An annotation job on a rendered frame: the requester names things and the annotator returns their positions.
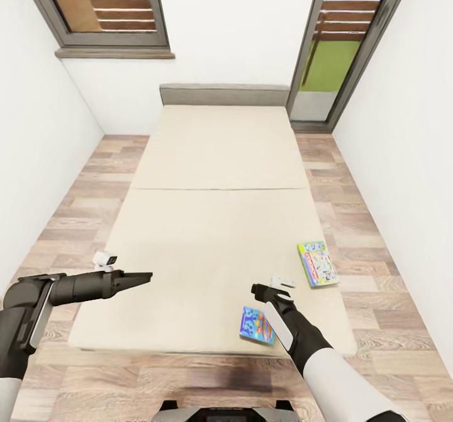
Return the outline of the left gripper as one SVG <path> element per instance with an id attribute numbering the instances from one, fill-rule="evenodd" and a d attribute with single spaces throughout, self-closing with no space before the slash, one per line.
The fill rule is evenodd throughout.
<path id="1" fill-rule="evenodd" d="M 95 299 L 109 299 L 117 292 L 151 281 L 152 272 L 125 273 L 123 270 L 111 272 L 93 271 L 76 276 L 73 295 L 75 302 Z"/>

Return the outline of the board game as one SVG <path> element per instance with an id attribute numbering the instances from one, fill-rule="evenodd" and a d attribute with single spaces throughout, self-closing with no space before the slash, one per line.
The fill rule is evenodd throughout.
<path id="1" fill-rule="evenodd" d="M 328 249 L 323 241 L 298 244 L 297 249 L 310 287 L 340 283 Z"/>
<path id="2" fill-rule="evenodd" d="M 243 307 L 239 335 L 273 344 L 275 332 L 264 316 L 264 311 Z"/>

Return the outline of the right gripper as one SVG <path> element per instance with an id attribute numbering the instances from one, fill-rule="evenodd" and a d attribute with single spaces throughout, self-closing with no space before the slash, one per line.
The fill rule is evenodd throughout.
<path id="1" fill-rule="evenodd" d="M 270 288 L 267 285 L 263 285 L 261 283 L 253 284 L 251 289 L 251 293 L 255 295 L 255 300 L 263 303 L 266 303 L 267 297 L 274 292 L 281 293 L 290 297 L 289 293 L 285 290 Z"/>

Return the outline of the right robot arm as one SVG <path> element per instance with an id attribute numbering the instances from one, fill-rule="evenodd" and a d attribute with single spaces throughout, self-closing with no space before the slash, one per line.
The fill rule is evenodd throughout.
<path id="1" fill-rule="evenodd" d="M 253 284 L 255 300 L 291 356 L 326 422 L 412 422 L 393 402 L 354 370 L 322 332 L 299 311 L 281 285 L 298 288 L 295 279 L 273 274 L 272 283 Z"/>

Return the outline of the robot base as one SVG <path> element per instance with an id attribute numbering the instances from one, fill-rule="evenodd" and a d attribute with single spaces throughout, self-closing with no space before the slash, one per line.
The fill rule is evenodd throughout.
<path id="1" fill-rule="evenodd" d="M 301 422 L 290 401 L 277 401 L 277 408 L 178 408 L 164 400 L 151 422 Z"/>

